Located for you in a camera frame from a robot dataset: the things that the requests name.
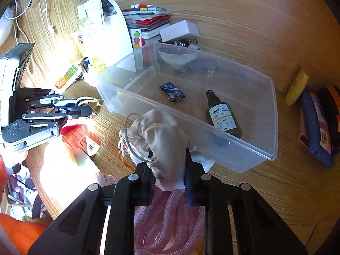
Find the small blue card box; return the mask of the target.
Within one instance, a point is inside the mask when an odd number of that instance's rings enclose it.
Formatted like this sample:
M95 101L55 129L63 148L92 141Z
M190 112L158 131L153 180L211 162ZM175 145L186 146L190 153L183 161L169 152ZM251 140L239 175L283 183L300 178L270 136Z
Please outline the small blue card box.
M173 104L185 98L185 94L172 82L160 85L159 91Z

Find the white bowl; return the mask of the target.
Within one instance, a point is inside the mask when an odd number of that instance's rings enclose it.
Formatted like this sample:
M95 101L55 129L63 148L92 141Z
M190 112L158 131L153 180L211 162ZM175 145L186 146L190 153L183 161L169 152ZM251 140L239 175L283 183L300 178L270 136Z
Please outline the white bowl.
M170 44L156 44L156 51L160 58L173 67L182 67L197 58L199 50L175 46Z

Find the small white box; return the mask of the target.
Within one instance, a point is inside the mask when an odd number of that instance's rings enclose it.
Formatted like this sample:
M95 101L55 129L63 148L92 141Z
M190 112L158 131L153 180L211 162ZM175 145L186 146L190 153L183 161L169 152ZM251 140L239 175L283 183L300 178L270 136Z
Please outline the small white box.
M160 36L162 42L167 43L180 39L195 39L200 37L200 33L198 27L195 24L187 20L183 20L161 29Z

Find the clear cup with sticker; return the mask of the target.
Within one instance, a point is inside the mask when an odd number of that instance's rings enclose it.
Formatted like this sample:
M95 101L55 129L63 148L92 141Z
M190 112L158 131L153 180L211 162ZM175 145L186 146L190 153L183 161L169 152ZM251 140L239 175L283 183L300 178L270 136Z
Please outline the clear cup with sticker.
M116 183L116 180L112 175L101 172L96 173L96 181L101 187L106 187Z

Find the black orange round case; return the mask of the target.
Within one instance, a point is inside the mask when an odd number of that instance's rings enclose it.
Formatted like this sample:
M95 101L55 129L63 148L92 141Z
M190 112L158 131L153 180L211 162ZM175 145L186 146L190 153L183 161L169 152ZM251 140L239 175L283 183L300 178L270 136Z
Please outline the black orange round case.
M317 98L329 129L331 150L335 154L339 151L339 88L327 85L317 92Z

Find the yellow lotion tube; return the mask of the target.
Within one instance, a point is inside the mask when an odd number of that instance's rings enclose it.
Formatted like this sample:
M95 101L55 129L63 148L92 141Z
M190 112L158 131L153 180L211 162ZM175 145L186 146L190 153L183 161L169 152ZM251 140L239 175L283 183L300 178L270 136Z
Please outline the yellow lotion tube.
M308 81L309 75L301 68L286 94L285 102L288 106L292 106L298 100Z

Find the stack of books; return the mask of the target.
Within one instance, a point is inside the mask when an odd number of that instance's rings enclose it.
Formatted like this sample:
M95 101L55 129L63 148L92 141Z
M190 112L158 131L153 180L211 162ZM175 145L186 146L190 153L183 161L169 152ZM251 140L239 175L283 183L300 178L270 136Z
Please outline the stack of books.
M123 9L133 50L149 42L161 41L160 31L170 26L172 13L163 7L134 4Z

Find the orange label tube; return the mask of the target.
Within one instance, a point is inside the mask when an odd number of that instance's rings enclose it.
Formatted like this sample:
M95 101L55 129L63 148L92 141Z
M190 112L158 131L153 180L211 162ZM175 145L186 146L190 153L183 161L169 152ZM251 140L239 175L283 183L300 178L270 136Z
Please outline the orange label tube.
M73 83L81 74L81 70L72 65L64 74L63 77L59 78L57 82L55 82L55 87L57 89L66 89Z

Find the white paper file holder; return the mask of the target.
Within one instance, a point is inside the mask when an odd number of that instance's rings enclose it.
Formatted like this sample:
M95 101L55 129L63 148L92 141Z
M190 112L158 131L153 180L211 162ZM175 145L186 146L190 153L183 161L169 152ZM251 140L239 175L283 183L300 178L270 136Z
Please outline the white paper file holder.
M110 67L133 52L125 17L114 0L89 0L77 6L84 55Z

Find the dark green spray bottle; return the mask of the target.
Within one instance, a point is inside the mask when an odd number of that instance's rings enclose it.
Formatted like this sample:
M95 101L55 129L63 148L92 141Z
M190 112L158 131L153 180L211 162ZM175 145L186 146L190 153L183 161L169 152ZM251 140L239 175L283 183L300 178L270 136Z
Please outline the dark green spray bottle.
M227 102L222 102L213 90L208 90L206 96L208 123L227 134L241 138L243 133L230 105Z

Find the clear plastic storage bin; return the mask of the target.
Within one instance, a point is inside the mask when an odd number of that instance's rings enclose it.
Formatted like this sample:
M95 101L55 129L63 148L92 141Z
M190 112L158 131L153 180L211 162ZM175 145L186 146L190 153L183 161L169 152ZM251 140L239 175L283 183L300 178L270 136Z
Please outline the clear plastic storage bin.
M143 115L162 109L173 115L194 144L220 165L243 173L278 153L278 112L273 80L261 72L199 51L182 67L165 63L150 43L99 76L97 90L110 112ZM185 98L171 103L159 86L172 82ZM231 136L208 123L206 92L227 102L242 130Z

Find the white drawstring pouch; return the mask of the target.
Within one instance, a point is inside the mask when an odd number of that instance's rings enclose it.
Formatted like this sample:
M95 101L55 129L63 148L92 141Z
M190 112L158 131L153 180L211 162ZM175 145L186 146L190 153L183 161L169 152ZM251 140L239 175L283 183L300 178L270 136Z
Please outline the white drawstring pouch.
M187 151L205 172L215 163L180 129L169 112L160 109L137 116L130 127L123 124L118 148L123 157L128 154L136 165L146 162L156 178L156 186L162 191L184 188Z

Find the navy blue pouch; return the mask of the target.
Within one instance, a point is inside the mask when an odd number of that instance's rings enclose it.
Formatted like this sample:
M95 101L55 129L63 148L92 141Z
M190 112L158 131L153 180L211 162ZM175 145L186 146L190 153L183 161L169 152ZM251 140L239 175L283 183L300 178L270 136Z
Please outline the navy blue pouch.
M333 167L330 133L319 99L307 89L304 89L300 98L308 151L327 167Z

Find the pink notebook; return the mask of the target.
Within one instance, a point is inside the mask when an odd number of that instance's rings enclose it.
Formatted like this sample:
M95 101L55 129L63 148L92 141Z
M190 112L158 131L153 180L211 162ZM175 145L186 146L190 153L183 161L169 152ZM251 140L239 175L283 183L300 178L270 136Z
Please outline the pink notebook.
M300 109L300 121L299 121L299 141L307 149L309 148L309 139L305 128L304 112Z

